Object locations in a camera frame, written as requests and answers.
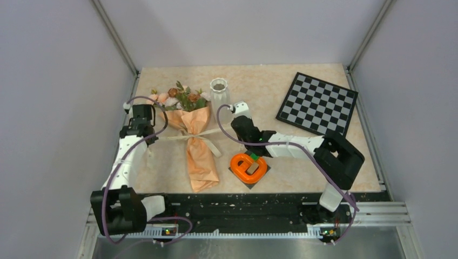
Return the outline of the orange paper flower bouquet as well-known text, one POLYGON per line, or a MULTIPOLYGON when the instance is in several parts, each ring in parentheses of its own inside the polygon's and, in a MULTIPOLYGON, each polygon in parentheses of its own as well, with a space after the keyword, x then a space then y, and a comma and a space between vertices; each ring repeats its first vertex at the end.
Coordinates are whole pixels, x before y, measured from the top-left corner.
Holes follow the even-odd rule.
MULTIPOLYGON (((149 99, 148 104, 165 109, 165 113, 160 116, 176 130, 200 133, 206 130, 210 122, 210 94, 203 90, 192 92, 189 87, 177 81, 176 87, 167 92, 158 93, 152 90, 149 99)), ((209 189, 219 183, 214 156, 199 139, 188 139, 184 158, 174 155, 172 158, 165 158, 165 162, 169 167, 186 169, 194 192, 209 189)))

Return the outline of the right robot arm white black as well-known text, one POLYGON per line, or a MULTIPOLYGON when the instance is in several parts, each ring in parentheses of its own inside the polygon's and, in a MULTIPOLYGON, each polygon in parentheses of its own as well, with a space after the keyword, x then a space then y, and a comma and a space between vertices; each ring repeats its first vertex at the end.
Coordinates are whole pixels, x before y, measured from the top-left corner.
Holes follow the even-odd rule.
POLYGON ((261 131, 244 115, 233 119, 231 127, 238 141, 257 156, 310 159, 328 181, 316 214, 323 222, 332 222, 338 216, 338 206, 342 200, 350 199, 347 191, 365 161, 364 155, 341 133, 330 131, 315 137, 298 137, 261 131))

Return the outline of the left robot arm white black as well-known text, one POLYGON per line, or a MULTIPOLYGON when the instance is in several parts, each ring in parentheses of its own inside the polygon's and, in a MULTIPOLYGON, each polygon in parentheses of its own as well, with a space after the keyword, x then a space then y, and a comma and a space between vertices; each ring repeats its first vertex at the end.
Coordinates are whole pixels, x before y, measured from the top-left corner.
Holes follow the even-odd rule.
POLYGON ((140 162, 153 144, 156 110, 149 104, 125 105, 129 122, 119 133, 118 151, 112 171, 101 190, 92 192, 90 203, 100 233, 126 235, 143 232, 153 217, 169 222, 173 208, 162 195, 141 197, 133 188, 140 162))

